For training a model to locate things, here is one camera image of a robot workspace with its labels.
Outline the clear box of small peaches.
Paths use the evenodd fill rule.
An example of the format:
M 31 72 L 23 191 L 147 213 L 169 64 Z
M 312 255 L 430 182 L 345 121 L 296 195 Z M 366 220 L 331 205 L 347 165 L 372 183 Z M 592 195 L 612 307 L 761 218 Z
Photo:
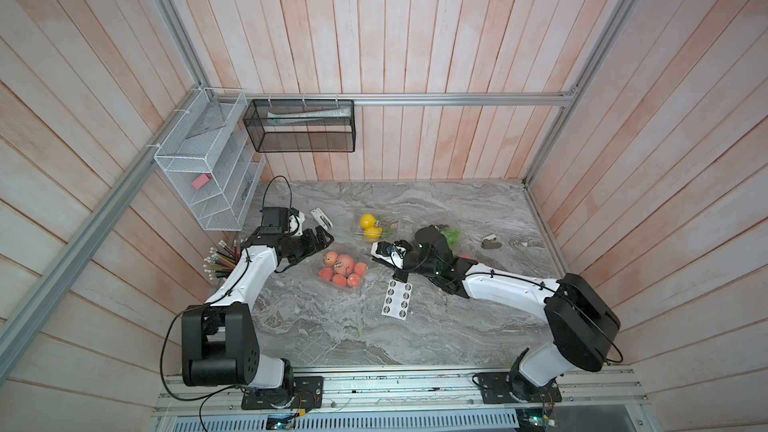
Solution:
M 328 251 L 322 254 L 316 277 L 338 289 L 358 289 L 370 267 L 349 253 Z

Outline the clear box of grapes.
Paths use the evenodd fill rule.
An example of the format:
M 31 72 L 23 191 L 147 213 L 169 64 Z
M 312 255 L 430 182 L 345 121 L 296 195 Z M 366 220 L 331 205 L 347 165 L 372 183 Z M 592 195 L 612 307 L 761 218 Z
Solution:
M 462 230 L 459 227 L 449 226 L 447 224 L 440 224 L 437 226 L 438 231 L 445 237 L 448 246 L 455 248 L 462 239 Z

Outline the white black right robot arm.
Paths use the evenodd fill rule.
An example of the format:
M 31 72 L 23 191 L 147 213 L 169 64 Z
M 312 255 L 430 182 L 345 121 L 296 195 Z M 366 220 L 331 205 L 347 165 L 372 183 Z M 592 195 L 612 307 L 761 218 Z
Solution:
M 506 373 L 473 377 L 486 403 L 557 402 L 559 376 L 573 369 L 598 372 L 624 360 L 623 355 L 610 355 L 618 349 L 618 316 L 576 274 L 528 277 L 456 256 L 435 226 L 419 229 L 413 243 L 379 241 L 372 245 L 371 256 L 392 269 L 396 282 L 407 283 L 410 275 L 418 274 L 449 295 L 494 302 L 547 322 L 551 341 L 524 349 Z

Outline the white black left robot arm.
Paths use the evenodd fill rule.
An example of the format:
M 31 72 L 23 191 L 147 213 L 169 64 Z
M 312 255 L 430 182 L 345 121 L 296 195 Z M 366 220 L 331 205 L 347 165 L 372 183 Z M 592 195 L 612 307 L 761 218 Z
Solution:
M 245 401 L 255 400 L 262 408 L 303 408 L 306 394 L 297 390 L 290 361 L 261 351 L 252 308 L 269 277 L 334 242 L 326 227 L 306 228 L 304 221 L 295 208 L 264 208 L 261 224 L 241 245 L 223 284 L 203 304 L 174 317 L 180 323 L 186 386 L 239 389 Z

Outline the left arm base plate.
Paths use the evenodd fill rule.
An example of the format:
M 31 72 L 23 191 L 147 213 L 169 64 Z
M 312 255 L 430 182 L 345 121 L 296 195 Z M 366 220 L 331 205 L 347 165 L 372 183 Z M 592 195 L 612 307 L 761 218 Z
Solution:
M 288 377 L 275 389 L 249 388 L 243 395 L 241 408 L 260 412 L 309 412 L 322 407 L 323 394 L 322 376 Z

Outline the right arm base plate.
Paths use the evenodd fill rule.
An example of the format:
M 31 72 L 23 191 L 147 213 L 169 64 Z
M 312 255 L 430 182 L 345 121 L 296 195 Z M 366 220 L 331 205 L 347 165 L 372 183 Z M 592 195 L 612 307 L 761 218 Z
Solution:
M 481 372 L 471 378 L 480 390 L 484 404 L 553 404 L 562 401 L 562 394 L 555 380 L 538 387 L 522 375 L 511 372 Z

